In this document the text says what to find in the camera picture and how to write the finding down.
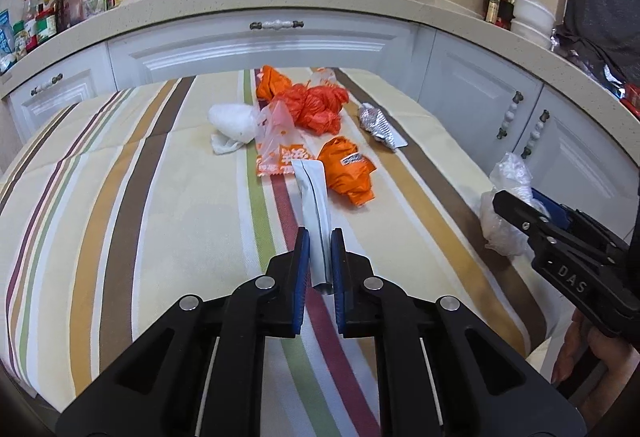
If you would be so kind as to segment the orange bag with black print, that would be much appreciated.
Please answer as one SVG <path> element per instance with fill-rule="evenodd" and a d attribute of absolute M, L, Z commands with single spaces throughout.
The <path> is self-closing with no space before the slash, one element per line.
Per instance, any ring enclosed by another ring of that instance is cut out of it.
<path fill-rule="evenodd" d="M 274 67 L 264 65 L 258 71 L 256 98 L 259 102 L 270 102 L 278 94 L 285 92 L 292 86 L 291 79 Z"/>

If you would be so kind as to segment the clear plastic bag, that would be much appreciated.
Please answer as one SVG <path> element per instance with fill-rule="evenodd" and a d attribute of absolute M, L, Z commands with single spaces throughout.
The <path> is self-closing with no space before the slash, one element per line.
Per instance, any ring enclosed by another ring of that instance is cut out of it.
<path fill-rule="evenodd" d="M 524 160 L 508 152 L 489 174 L 492 188 L 480 197 L 480 227 L 486 247 L 506 258 L 527 251 L 529 220 L 548 209 L 534 197 L 532 175 Z"/>

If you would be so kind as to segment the striped tablecloth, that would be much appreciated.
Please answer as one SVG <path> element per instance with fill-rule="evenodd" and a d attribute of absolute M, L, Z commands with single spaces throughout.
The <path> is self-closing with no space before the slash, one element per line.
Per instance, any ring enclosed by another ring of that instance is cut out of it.
<path fill-rule="evenodd" d="M 442 124 L 366 71 L 341 133 L 376 167 L 374 199 L 330 198 L 347 248 L 408 294 L 459 297 L 519 353 L 556 330 L 564 306 L 524 257 L 486 247 L 477 219 L 490 181 Z M 292 249 L 303 222 L 291 176 L 258 177 L 256 150 L 216 155 L 207 113 L 255 101 L 257 74 L 171 79 L 56 112 L 1 179 L 1 373 L 53 422 L 175 301 L 212 299 Z M 408 145 L 359 123 L 380 108 Z"/>

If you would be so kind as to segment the dark oil bottle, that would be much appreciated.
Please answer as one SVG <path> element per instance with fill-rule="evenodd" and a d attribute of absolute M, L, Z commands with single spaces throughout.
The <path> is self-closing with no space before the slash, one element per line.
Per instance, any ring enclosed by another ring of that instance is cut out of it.
<path fill-rule="evenodd" d="M 491 24 L 495 24 L 498 20 L 499 8 L 501 0 L 487 0 L 487 10 L 485 15 L 485 21 Z"/>

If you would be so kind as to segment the white plastic bag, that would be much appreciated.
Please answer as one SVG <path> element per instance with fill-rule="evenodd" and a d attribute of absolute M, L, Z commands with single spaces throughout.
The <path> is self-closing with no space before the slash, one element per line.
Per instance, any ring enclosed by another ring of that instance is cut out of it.
<path fill-rule="evenodd" d="M 214 104 L 207 113 L 215 131 L 210 143 L 216 155 L 233 153 L 256 137 L 258 110 L 242 103 Z"/>

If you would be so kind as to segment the red sauce bottle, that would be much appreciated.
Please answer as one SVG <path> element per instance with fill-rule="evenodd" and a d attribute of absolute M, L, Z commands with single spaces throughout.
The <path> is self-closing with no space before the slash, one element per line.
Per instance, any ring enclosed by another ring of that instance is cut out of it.
<path fill-rule="evenodd" d="M 497 25 L 510 30 L 514 18 L 514 0 L 500 0 Z"/>

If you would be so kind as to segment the white pouch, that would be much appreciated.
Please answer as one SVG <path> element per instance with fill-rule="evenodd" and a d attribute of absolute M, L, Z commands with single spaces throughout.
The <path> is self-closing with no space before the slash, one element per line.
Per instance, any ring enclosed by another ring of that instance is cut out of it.
<path fill-rule="evenodd" d="M 303 226 L 309 235 L 310 285 L 323 295 L 333 293 L 331 212 L 326 173 L 320 160 L 292 160 L 302 201 Z"/>

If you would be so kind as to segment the red lid jar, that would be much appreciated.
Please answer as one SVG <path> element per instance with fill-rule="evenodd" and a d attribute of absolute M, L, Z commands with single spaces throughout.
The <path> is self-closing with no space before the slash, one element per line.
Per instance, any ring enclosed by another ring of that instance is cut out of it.
<path fill-rule="evenodd" d="M 53 8 L 42 10 L 36 16 L 36 37 L 39 45 L 48 41 L 58 33 L 56 16 Z"/>

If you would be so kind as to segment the clear bag orange label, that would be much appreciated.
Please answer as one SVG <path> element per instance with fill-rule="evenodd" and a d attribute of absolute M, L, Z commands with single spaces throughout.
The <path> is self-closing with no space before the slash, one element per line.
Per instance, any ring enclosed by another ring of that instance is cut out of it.
<path fill-rule="evenodd" d="M 256 175 L 292 175 L 293 160 L 314 160 L 283 101 L 272 101 L 257 117 Z"/>

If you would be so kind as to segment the orange bag with sticker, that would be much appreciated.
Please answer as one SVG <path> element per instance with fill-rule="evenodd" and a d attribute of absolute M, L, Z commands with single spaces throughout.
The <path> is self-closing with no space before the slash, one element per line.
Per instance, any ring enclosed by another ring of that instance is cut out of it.
<path fill-rule="evenodd" d="M 359 151 L 356 143 L 342 136 L 335 137 L 322 146 L 318 160 L 324 166 L 330 190 L 346 196 L 355 206 L 374 199 L 371 174 L 376 167 Z"/>

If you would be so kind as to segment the clear bag orange print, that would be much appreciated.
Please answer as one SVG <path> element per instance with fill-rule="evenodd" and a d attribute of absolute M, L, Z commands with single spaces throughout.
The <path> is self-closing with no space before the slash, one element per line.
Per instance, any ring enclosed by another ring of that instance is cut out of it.
<path fill-rule="evenodd" d="M 332 68 L 311 67 L 311 73 L 307 82 L 308 88 L 314 87 L 335 87 L 338 85 L 336 76 Z"/>

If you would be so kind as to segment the silver foil wrapper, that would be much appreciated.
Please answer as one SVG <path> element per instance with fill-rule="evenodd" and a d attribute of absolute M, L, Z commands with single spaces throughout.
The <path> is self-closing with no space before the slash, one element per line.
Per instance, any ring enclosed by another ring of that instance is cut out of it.
<path fill-rule="evenodd" d="M 396 151 L 408 145 L 407 140 L 390 125 L 380 108 L 370 103 L 363 103 L 358 108 L 358 119 L 360 126 L 387 149 Z"/>

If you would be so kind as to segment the blue snack packet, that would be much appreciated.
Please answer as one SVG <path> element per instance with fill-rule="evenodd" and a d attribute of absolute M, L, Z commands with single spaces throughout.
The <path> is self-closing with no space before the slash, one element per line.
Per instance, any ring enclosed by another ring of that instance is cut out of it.
<path fill-rule="evenodd" d="M 4 74 L 16 62 L 15 38 L 8 9 L 0 12 L 0 73 Z"/>

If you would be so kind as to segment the red knotted plastic bag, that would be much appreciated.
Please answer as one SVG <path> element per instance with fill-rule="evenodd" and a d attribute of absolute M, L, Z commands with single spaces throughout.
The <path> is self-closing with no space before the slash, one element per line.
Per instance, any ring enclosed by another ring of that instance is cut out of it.
<path fill-rule="evenodd" d="M 340 85 L 309 87 L 295 84 L 274 97 L 282 101 L 294 120 L 294 125 L 321 136 L 341 130 L 341 111 L 349 101 L 347 90 Z"/>

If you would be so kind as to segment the white stacked bowls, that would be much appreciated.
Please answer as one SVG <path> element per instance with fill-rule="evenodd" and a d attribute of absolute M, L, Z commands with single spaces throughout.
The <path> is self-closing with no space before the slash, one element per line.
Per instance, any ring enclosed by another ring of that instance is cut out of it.
<path fill-rule="evenodd" d="M 555 16 L 536 0 L 515 0 L 511 32 L 546 50 L 551 49 Z"/>

